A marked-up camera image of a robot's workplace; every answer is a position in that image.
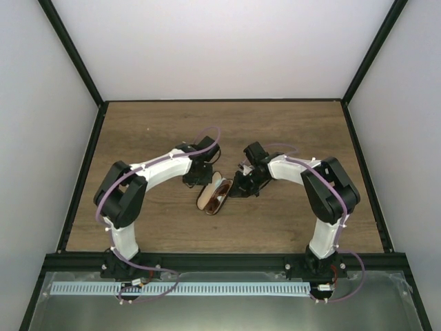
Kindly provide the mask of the brown sunglasses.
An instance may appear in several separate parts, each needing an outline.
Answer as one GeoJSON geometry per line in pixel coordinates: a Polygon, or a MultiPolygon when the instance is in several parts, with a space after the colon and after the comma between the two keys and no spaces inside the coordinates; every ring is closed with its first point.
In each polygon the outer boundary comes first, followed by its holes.
{"type": "Polygon", "coordinates": [[[232,187],[233,181],[230,179],[223,179],[216,185],[210,184],[206,189],[206,193],[209,194],[209,198],[204,207],[204,211],[208,215],[215,215],[223,206],[229,191],[232,187]]]}

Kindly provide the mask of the tan glasses case black trim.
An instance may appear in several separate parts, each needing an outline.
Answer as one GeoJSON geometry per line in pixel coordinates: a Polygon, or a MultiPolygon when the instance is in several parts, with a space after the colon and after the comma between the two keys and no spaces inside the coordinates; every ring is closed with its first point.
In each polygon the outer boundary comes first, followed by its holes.
{"type": "Polygon", "coordinates": [[[205,214],[214,216],[228,199],[232,185],[232,179],[227,179],[216,171],[212,176],[212,182],[200,191],[196,200],[196,207],[205,214]]]}

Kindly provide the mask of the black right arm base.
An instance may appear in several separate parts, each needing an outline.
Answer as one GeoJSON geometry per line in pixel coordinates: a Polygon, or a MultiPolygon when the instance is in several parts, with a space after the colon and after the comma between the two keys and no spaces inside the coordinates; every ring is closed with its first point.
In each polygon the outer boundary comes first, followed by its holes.
{"type": "Polygon", "coordinates": [[[334,276],[346,278],[346,269],[340,267],[343,262],[343,258],[337,252],[327,258],[319,259],[309,245],[306,246],[304,253],[288,254],[283,259],[287,278],[300,278],[305,281],[331,280],[334,276]]]}

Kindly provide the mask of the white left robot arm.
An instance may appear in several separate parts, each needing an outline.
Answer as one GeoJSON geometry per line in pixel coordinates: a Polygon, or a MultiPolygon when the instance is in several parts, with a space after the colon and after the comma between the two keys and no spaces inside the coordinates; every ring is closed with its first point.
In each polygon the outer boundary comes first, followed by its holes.
{"type": "Polygon", "coordinates": [[[218,153],[218,144],[182,143],[161,157],[128,165],[114,163],[96,191],[96,220],[110,233],[110,250],[119,258],[117,271],[127,279],[141,270],[134,222],[141,213],[145,193],[174,177],[183,177],[189,186],[205,185],[211,179],[211,160],[218,153]]]}

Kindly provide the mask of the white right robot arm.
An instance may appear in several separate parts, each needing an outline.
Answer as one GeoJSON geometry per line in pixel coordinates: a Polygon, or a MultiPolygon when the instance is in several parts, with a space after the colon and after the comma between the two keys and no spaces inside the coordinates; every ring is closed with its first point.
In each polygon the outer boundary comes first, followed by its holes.
{"type": "Polygon", "coordinates": [[[307,246],[313,256],[306,260],[306,269],[313,277],[325,276],[331,269],[329,257],[338,248],[342,229],[360,203],[360,193],[339,160],[303,160],[283,153],[265,153],[249,156],[248,161],[249,165],[243,164],[236,171],[229,196],[257,197],[266,184],[275,180],[303,186],[316,216],[314,234],[307,246]]]}

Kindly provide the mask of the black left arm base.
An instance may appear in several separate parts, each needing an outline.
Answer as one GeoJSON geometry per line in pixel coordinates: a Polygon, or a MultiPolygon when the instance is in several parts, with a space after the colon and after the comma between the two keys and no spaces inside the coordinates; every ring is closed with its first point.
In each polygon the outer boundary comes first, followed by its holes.
{"type": "MultiPolygon", "coordinates": [[[[155,268],[162,264],[162,258],[160,255],[144,253],[139,250],[134,257],[130,259],[130,262],[155,268]]],[[[106,269],[101,271],[101,277],[104,279],[131,280],[149,278],[150,275],[154,278],[158,278],[159,276],[159,272],[142,270],[126,264],[126,262],[120,260],[109,248],[103,252],[103,265],[106,267],[106,269]]]]}

